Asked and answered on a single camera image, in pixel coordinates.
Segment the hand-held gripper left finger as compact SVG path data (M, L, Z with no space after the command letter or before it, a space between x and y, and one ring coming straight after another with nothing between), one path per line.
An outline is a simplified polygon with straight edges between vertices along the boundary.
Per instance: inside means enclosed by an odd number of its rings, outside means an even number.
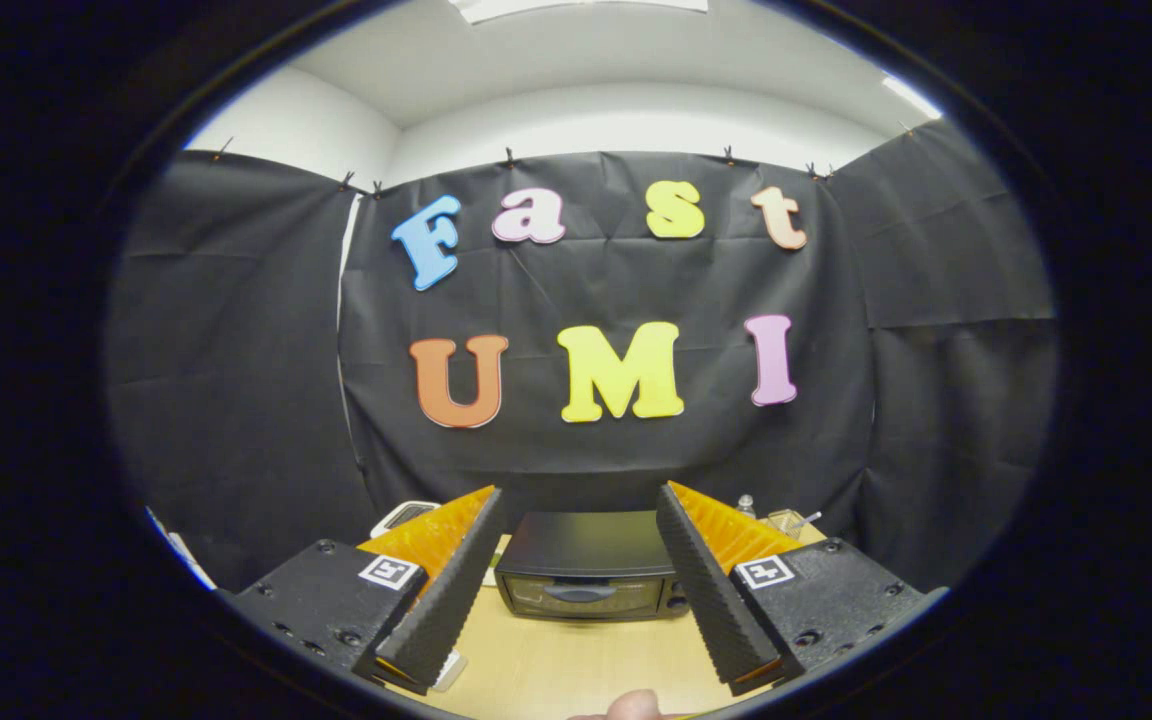
M503 488L476 488L361 544L319 539L233 594L234 609L320 669L429 694L503 532Z

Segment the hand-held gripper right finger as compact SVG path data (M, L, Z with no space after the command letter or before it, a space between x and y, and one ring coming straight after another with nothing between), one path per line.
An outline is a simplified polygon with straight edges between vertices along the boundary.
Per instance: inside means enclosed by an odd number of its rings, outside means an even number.
M927 596L840 538L801 541L669 482L655 524L719 682L797 687L877 647Z

